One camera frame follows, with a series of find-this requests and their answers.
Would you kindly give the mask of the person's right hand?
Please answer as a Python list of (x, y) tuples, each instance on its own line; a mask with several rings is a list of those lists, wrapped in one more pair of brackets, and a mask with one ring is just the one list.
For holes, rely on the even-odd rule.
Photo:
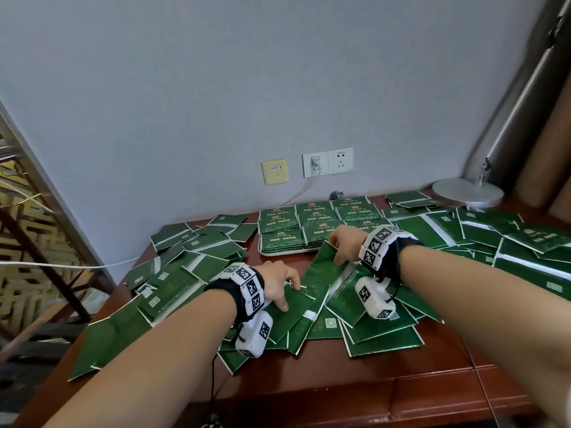
[(338, 248), (349, 251), (349, 261), (359, 262), (359, 252), (368, 234), (359, 228), (350, 225), (339, 225), (329, 235), (327, 242)]

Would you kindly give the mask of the person's left hand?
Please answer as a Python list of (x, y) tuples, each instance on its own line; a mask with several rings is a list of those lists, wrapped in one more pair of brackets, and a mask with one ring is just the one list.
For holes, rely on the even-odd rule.
[(284, 289), (288, 282), (295, 290), (300, 290), (301, 281), (299, 273), (293, 267), (283, 261), (266, 261), (264, 264), (255, 265), (253, 268), (261, 275), (264, 281), (264, 298), (272, 301), (272, 293), (277, 289)]

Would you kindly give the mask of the green packet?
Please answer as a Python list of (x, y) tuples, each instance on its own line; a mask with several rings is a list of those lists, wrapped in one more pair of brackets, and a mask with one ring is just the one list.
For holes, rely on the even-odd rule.
[(264, 311), (273, 319), (268, 339), (274, 344), (277, 344), (294, 327), (315, 301), (313, 297), (295, 290), (289, 284), (284, 287), (284, 296), (288, 303), (287, 311), (281, 311), (274, 302), (264, 308)]
[(318, 294), (328, 287), (329, 291), (325, 297), (325, 301), (328, 301), (342, 282), (356, 269), (356, 264), (348, 261), (336, 266), (333, 260), (337, 253), (338, 250), (332, 244), (328, 242), (322, 244), (302, 277), (302, 287), (306, 295), (317, 299)]

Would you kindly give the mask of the person's right forearm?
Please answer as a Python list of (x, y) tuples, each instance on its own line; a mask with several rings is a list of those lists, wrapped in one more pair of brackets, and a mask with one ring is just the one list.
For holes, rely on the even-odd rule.
[(571, 302), (480, 262), (420, 245), (400, 276), (560, 428), (571, 428)]

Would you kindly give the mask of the person's left forearm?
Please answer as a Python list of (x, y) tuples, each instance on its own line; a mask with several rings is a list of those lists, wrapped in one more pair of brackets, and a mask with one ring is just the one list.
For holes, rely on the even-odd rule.
[(236, 317), (233, 297), (206, 291), (129, 345), (43, 428), (170, 428)]

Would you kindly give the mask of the black wristband with marker cubes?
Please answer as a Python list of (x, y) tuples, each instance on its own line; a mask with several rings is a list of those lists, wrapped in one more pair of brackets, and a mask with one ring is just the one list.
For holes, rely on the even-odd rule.
[(424, 246), (410, 232), (394, 225), (381, 225), (368, 234), (360, 248), (359, 258), (376, 281), (389, 278), (401, 282), (400, 254), (404, 248), (413, 245)]
[(214, 289), (230, 294), (236, 305), (233, 324), (248, 322), (263, 308), (265, 282), (261, 274), (245, 263), (235, 262), (227, 266), (204, 288), (204, 292)]

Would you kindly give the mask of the pile of scattered green packets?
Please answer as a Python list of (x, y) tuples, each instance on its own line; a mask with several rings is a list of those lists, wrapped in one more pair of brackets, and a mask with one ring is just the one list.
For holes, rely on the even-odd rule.
[[(419, 191), (388, 194), (379, 209), (366, 196), (306, 202), (246, 215), (216, 215), (204, 226), (179, 223), (151, 236), (158, 254), (132, 268), (123, 285), (132, 300), (86, 329), (81, 353), (69, 381), (98, 372), (138, 338), (187, 303), (232, 263), (244, 263), (244, 244), (258, 234), (258, 253), (266, 258), (317, 252), (339, 225), (367, 234), (394, 225), (426, 247), (497, 267), (571, 301), (571, 229), (526, 223), (517, 212), (499, 208), (450, 207)], [(375, 320), (355, 291), (361, 277), (373, 277), (361, 261), (328, 301), (326, 287), (292, 329), (265, 350), (298, 355), (305, 341), (341, 338), (350, 357), (424, 345), (416, 326), (422, 318), (444, 320), (413, 290), (390, 281), (387, 292), (399, 319)], [(242, 324), (232, 326), (217, 350), (231, 374), (247, 360), (235, 350)]]

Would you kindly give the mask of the silver desk lamp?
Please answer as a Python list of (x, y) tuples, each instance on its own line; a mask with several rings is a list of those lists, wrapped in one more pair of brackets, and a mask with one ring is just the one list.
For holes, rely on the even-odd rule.
[(450, 201), (459, 202), (462, 205), (481, 208), (494, 207), (503, 199), (503, 191), (499, 187), (485, 181), (486, 174), (492, 168), (492, 162), (494, 158), (497, 157), (499, 147), (503, 145), (507, 139), (515, 121), (522, 112), (536, 83), (545, 70), (545, 66), (552, 55), (557, 40), (562, 33), (562, 29), (565, 27), (569, 11), (571, 11), (571, 0), (565, 0), (556, 16), (553, 27), (548, 32), (545, 51), (527, 79), (525, 86), (521, 89), (518, 98), (513, 102), (510, 112), (506, 116), (496, 138), (489, 144), (487, 153), (483, 155), (483, 162), (477, 177), (472, 179), (461, 177), (439, 180), (432, 186), (432, 191), (436, 195)]

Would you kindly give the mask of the brown wooden table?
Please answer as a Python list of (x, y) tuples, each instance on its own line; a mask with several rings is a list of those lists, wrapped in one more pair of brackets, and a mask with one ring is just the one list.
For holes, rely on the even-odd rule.
[[(232, 375), (214, 362), (215, 402), (228, 427), (414, 428), (491, 418), (468, 351), (449, 326), (424, 318), (416, 327), (425, 344), (350, 358), (342, 339), (310, 340), (295, 357), (270, 350)], [(41, 428), (94, 372), (68, 379), (86, 332), (56, 366), (10, 428)], [(507, 369), (467, 343), (495, 411), (537, 413)], [(242, 405), (262, 404), (256, 416)]]

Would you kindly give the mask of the gold lattice screen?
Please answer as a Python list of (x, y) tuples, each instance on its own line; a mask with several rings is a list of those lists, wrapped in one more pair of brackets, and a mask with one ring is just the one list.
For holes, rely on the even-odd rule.
[(54, 319), (89, 322), (112, 292), (0, 133), (0, 351)]

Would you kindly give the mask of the white wall socket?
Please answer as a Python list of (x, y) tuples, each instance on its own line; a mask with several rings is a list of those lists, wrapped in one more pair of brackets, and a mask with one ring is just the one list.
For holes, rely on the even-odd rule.
[(330, 174), (353, 171), (353, 147), (330, 150), (328, 161)]
[(305, 153), (302, 155), (302, 160), (303, 175), (306, 179), (331, 173), (329, 152)]

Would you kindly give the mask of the beige wall socket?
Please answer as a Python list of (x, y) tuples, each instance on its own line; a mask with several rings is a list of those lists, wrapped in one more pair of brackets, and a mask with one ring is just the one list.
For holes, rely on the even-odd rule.
[(261, 163), (261, 168), (266, 186), (289, 182), (289, 171), (286, 159), (264, 161)]

